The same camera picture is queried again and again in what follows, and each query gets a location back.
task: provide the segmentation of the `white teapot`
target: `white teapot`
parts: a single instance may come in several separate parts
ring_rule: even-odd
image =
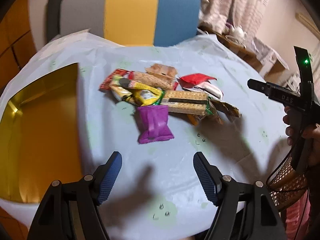
[[[247,33],[243,31],[241,26],[238,26],[237,28],[231,26],[230,35],[235,37],[238,41],[244,41],[247,37]]]

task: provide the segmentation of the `metal screw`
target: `metal screw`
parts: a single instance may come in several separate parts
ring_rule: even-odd
[[[93,179],[93,176],[91,175],[91,174],[88,174],[88,175],[85,175],[84,176],[84,180],[85,181],[90,181],[90,180],[92,180]]]
[[[54,186],[54,187],[58,186],[59,184],[60,184],[60,181],[58,181],[58,180],[54,180],[54,181],[51,183],[51,185]]]
[[[262,181],[256,181],[256,186],[257,187],[263,187],[263,182]]]
[[[223,175],[223,176],[222,176],[222,179],[223,179],[224,181],[231,181],[231,177],[230,177],[229,175]]]

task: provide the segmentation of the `blue panel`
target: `blue panel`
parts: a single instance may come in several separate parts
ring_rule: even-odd
[[[200,0],[159,0],[154,45],[176,45],[196,35]]]

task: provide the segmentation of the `yellow container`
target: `yellow container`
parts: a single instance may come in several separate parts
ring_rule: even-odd
[[[0,198],[39,203],[53,180],[82,177],[77,65],[37,79],[8,101],[0,122]]]

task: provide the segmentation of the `purple wrapper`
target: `purple wrapper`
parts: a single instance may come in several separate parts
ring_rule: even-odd
[[[139,143],[167,141],[174,138],[168,127],[168,106],[141,106],[138,107],[138,111],[145,130],[139,137]]]

